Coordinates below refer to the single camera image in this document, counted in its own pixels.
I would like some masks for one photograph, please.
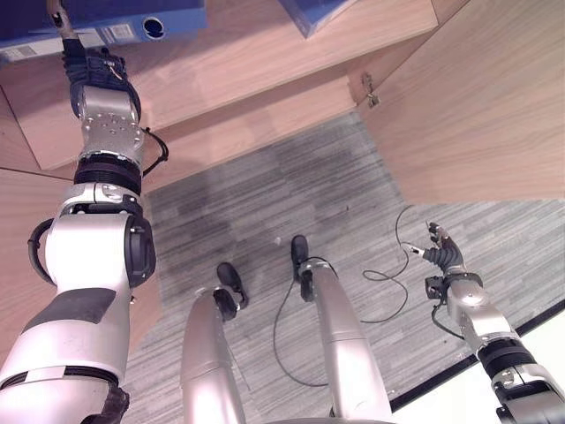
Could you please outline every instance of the wire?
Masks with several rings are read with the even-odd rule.
[[[29,262],[32,264],[32,268],[35,270],[38,276],[40,276],[43,280],[51,285],[57,285],[53,282],[45,268],[41,265],[41,261],[39,259],[39,248],[41,247],[40,238],[45,231],[51,228],[53,224],[53,218],[46,219],[42,223],[39,223],[35,229],[32,231],[32,234],[29,236],[29,240],[27,241],[27,254],[29,255]]]
[[[276,349],[276,327],[279,323],[279,318],[281,317],[281,312],[283,311],[284,304],[288,300],[288,298],[290,296],[290,292],[292,292],[292,287],[294,287],[294,284],[296,284],[295,281],[292,281],[290,283],[289,289],[286,291],[286,294],[284,295],[284,299],[282,300],[282,303],[279,306],[278,311],[276,311],[275,325],[273,325],[273,351],[275,352],[275,359],[276,359],[277,364],[279,364],[279,367],[281,367],[281,370],[293,382],[297,382],[298,384],[301,384],[301,385],[306,386],[306,387],[326,387],[328,385],[326,382],[305,382],[304,380],[300,380],[299,378],[292,375],[290,373],[290,371],[283,365],[283,362],[281,361],[281,358],[279,357],[279,352]]]
[[[161,155],[155,160],[155,162],[153,162],[149,168],[147,168],[146,170],[143,171],[143,177],[146,177],[149,172],[151,172],[152,170],[154,170],[157,165],[161,162],[167,162],[169,160],[169,148],[167,147],[167,144],[162,140],[161,137],[159,137],[158,135],[156,135],[154,132],[151,132],[151,128],[146,127],[146,129],[142,129],[142,131],[147,134],[150,135],[151,137],[153,137],[153,139],[159,144],[159,147],[161,147]]]
[[[433,324],[434,324],[437,328],[442,329],[443,331],[445,331],[446,333],[450,334],[451,336],[454,336],[454,337],[457,337],[457,338],[460,338],[460,339],[464,340],[465,337],[463,337],[463,336],[461,336],[461,335],[455,333],[454,331],[451,331],[451,330],[448,329],[445,325],[443,325],[441,322],[439,322],[438,319],[435,317],[435,315],[438,313],[438,311],[440,310],[440,308],[441,308],[443,305],[447,305],[447,303],[445,302],[445,298],[441,298],[441,299],[440,299],[440,303],[438,303],[437,305],[434,305],[434,306],[433,306],[433,309],[432,309],[432,322],[433,322]]]
[[[397,245],[400,247],[400,249],[403,251],[404,253],[404,264],[402,265],[402,267],[400,268],[400,270],[398,270],[393,276],[389,276],[387,274],[385,274],[384,272],[380,272],[374,269],[366,269],[363,271],[363,277],[366,278],[367,280],[370,281],[375,281],[375,282],[383,282],[383,281],[392,281],[395,284],[400,285],[403,290],[404,290],[404,299],[403,299],[403,303],[400,307],[398,307],[396,309],[396,311],[391,314],[390,316],[383,318],[383,319],[379,319],[379,320],[374,320],[374,321],[367,321],[367,320],[363,320],[361,322],[363,323],[381,323],[381,322],[386,322],[389,321],[391,319],[393,319],[394,317],[396,317],[397,315],[399,315],[402,310],[404,309],[404,306],[406,305],[406,302],[408,301],[408,289],[406,288],[406,286],[402,283],[400,283],[398,280],[396,280],[396,278],[398,276],[400,276],[408,267],[408,263],[410,262],[410,258],[408,256],[408,253],[406,253],[406,251],[402,248],[402,243],[400,241],[400,237],[398,236],[398,224],[400,223],[400,219],[402,218],[404,212],[406,212],[409,208],[411,208],[411,205],[405,207],[400,214],[398,214],[398,217],[396,218],[396,222],[395,222],[395,238],[396,238],[396,243]],[[319,256],[310,256],[308,258],[308,260],[310,259],[319,259],[321,261],[325,261],[328,263],[328,265],[330,266],[330,268],[334,271],[334,274],[337,276],[337,272],[335,272],[334,267],[332,267],[331,263],[329,261],[326,261],[324,258],[321,258]],[[381,278],[375,278],[372,276],[368,276],[368,274],[376,274],[378,276],[381,276]],[[304,380],[299,379],[298,377],[296,377],[295,375],[293,375],[287,368],[286,366],[283,365],[283,362],[281,361],[281,358],[279,356],[279,352],[277,350],[276,347],[276,328],[278,326],[278,323],[280,321],[281,318],[281,312],[283,311],[284,305],[286,304],[287,300],[289,299],[290,293],[292,292],[292,288],[294,287],[294,285],[296,284],[295,281],[292,281],[290,283],[289,289],[286,291],[284,298],[282,299],[282,303],[279,306],[278,310],[276,311],[276,315],[275,315],[275,323],[273,325],[273,351],[275,353],[275,359],[276,362],[279,364],[279,367],[281,368],[281,370],[293,381],[293,382],[297,382],[298,384],[301,384],[303,386],[306,387],[326,387],[328,386],[328,384],[326,382],[305,382]]]
[[[412,205],[408,205],[403,210],[401,210],[400,214],[398,214],[398,216],[396,217],[396,222],[395,222],[396,243],[397,243],[398,247],[400,248],[400,250],[404,254],[404,264],[402,265],[402,267],[392,276],[389,276],[386,273],[375,270],[375,269],[365,269],[363,271],[363,277],[365,279],[369,280],[369,281],[374,281],[374,282],[379,283],[379,282],[384,282],[384,281],[390,280],[393,283],[398,284],[404,290],[403,303],[395,310],[394,313],[387,316],[386,318],[381,318],[381,319],[378,319],[378,320],[361,320],[361,322],[364,323],[364,324],[379,324],[379,323],[390,321],[403,311],[404,307],[406,306],[406,303],[408,302],[408,289],[406,288],[406,286],[404,284],[402,284],[396,278],[398,276],[400,276],[408,268],[408,264],[410,263],[410,257],[408,255],[408,253],[403,249],[403,242],[400,241],[400,237],[398,236],[398,224],[400,223],[400,219],[403,217],[404,212],[406,212],[411,207],[412,207]],[[370,276],[371,274],[376,274],[377,276],[380,276],[380,277]]]

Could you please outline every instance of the gray carpet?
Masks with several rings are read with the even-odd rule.
[[[275,312],[291,279],[290,239],[305,234],[311,253],[335,266],[360,318],[386,317],[402,302],[390,282],[363,269],[402,265],[394,223],[405,206],[356,114],[263,148],[151,193],[163,318],[128,362],[132,405],[124,423],[181,423],[178,376],[185,320],[215,265],[232,261],[250,306],[225,325],[249,423],[327,416],[327,388],[301,387],[276,365]],[[400,237],[428,246],[425,220],[449,229],[468,268],[478,272],[515,326],[565,298],[563,201],[512,201],[410,209]],[[400,279],[410,291],[394,320],[365,325],[390,398],[470,354],[435,328],[424,278],[435,269],[413,259]],[[447,321],[445,311],[439,314]],[[325,380],[317,316],[295,290],[282,313],[282,360],[300,378]]]

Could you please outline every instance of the black floor edge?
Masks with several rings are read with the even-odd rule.
[[[557,302],[555,305],[549,307],[541,314],[538,314],[529,321],[525,322],[523,325],[521,325],[516,329],[516,332],[521,337],[524,334],[532,331],[539,325],[543,324],[547,320],[553,318],[563,310],[565,310],[565,299]],[[465,369],[475,364],[476,362],[478,362],[478,360],[475,357],[475,355],[470,355],[467,358],[460,360],[456,364],[452,365],[451,367],[444,369],[443,371],[434,375],[432,378],[429,378],[425,382],[422,382],[415,388],[408,390],[406,393],[403,393],[399,397],[395,397],[393,400],[390,401],[390,407],[392,408],[392,411],[393,412],[397,411],[403,406],[406,406],[410,402],[432,391],[433,389],[440,386],[450,378],[453,378],[459,373],[463,372]]]

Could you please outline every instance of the wooden cabinet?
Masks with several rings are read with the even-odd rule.
[[[563,197],[565,3],[467,1],[359,0],[306,41],[275,0],[215,0],[196,42],[117,49],[170,148],[144,192],[357,106],[408,202]],[[71,183],[82,137],[58,57],[6,66],[0,83],[2,360],[53,296],[26,240]],[[157,154],[147,140],[147,162]],[[134,344],[161,314],[155,282],[138,297]]]
[[[359,111],[414,203],[565,195],[565,3],[471,0]]]
[[[168,140],[171,158],[195,161],[192,171],[351,110],[344,64],[429,32],[437,19],[430,0],[359,0],[305,40],[276,0],[213,0],[208,24],[194,42],[112,50],[124,56],[139,91],[142,123]],[[5,66],[0,84],[40,168],[54,170],[74,161],[82,137],[60,57]],[[278,91],[257,97],[273,89]],[[234,116],[237,109],[244,111],[241,117]],[[231,124],[210,128],[222,120]],[[226,141],[220,137],[234,128],[240,132],[223,153]]]

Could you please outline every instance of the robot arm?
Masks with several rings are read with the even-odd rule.
[[[447,304],[448,314],[459,326],[491,379],[504,423],[562,423],[565,396],[553,377],[536,362],[504,315],[491,303],[483,282],[465,267],[457,244],[436,223],[429,225],[437,247],[408,245],[423,259],[437,265],[443,276],[426,279],[429,299]]]
[[[153,274],[151,226],[140,206],[143,132],[124,60],[85,50],[65,10],[49,1],[63,37],[72,108],[84,149],[56,216],[34,231],[30,259],[56,296],[22,330],[0,371],[0,422],[114,424],[130,340],[132,288]],[[37,255],[48,231],[47,269]]]

